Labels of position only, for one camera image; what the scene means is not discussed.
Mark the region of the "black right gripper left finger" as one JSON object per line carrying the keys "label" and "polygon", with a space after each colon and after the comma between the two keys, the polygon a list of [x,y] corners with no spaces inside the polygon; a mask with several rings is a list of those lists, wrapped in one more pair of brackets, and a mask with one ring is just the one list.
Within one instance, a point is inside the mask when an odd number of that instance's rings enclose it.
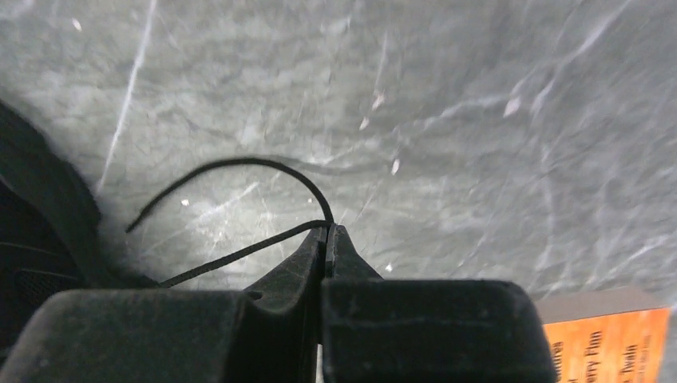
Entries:
{"label": "black right gripper left finger", "polygon": [[327,230],[245,290],[67,290],[27,322],[4,382],[312,382]]}

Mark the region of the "orange book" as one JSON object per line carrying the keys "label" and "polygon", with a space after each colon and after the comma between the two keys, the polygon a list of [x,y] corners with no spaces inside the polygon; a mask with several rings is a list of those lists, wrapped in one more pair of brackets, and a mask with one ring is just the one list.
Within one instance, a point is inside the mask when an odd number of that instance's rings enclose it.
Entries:
{"label": "orange book", "polygon": [[671,311],[633,286],[542,298],[556,381],[656,382]]}

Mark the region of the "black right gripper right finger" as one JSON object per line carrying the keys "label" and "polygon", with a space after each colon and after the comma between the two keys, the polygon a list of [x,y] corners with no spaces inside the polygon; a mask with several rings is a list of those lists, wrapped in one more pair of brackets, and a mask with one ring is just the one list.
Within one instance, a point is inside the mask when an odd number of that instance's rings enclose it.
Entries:
{"label": "black right gripper right finger", "polygon": [[321,289],[327,382],[553,382],[536,307],[517,284],[381,277],[345,227],[327,236]]}

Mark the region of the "black shoe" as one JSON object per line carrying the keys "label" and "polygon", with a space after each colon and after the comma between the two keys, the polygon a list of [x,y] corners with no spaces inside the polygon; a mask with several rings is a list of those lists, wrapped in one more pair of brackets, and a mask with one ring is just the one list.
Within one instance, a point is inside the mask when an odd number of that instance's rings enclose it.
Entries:
{"label": "black shoe", "polygon": [[101,212],[78,170],[41,129],[1,103],[1,359],[52,295],[158,283],[105,260]]}

